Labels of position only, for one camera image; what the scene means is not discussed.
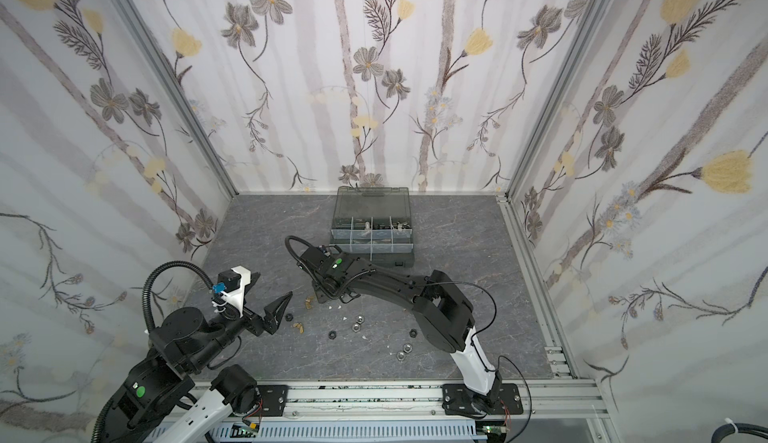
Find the green compartment organizer box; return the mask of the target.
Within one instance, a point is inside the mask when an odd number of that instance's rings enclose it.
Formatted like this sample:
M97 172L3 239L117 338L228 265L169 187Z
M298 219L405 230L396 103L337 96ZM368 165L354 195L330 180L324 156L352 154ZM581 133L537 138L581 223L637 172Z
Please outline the green compartment organizer box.
M410 193L405 187L340 187L330 242L383 267L415 262Z

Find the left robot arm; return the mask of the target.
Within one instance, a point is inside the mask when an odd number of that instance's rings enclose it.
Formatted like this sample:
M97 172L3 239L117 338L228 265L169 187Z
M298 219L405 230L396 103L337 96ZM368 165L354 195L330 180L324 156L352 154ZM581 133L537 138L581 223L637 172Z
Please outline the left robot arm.
M206 285L215 309L213 318L206 318L196 307L182 307L161 323L155 321L151 307L154 283L162 273L175 268L192 271ZM243 332L260 336L278 331L293 295L286 293L266 305L263 314L255 313L246 306L245 297L259 277L238 266L211 280L199 266L187 261L170 261L154 269L141 295L149 350L100 410L92 441L145 441L183 405L183 398L190 396L195 386L194 376L205 369L216 372L216 377L200 397L192 398L183 417L160 435L160 441L211 441L211 431L229 416L242 420L282 416L287 386L261 387L240 365L216 360L229 345L241 343Z

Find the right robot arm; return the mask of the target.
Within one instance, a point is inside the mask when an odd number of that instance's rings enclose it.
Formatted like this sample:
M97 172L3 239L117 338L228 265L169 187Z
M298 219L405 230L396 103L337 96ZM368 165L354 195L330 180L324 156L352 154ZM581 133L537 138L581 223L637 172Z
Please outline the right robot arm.
M484 419L495 415L532 414L532 395L527 383L519 389L503 381L482 349L474 307L444 272L426 276L397 273L354 256L337 245L314 246L297 236L285 238L285 246L297 266L311 280L320 303L349 303L371 296L394 304L413 315L420 334L436 349L450 355L462 376L460 384L442 386L442 408L449 416Z

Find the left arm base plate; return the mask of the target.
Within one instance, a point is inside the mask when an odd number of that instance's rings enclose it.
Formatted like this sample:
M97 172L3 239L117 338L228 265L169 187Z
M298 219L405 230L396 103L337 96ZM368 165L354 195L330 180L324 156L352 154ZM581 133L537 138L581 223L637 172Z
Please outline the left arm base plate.
M258 387L260 402L254 412L255 416L282 417L288 400L288 385L260 385Z

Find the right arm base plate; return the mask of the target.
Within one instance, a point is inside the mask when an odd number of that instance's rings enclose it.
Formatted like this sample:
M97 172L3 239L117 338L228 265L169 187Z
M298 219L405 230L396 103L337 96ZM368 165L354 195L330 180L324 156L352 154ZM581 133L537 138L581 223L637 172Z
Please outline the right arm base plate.
M502 383L488 395L474 392L464 384L444 384L441 391L442 408L446 415L478 419L524 413L523 398L518 386L512 383Z

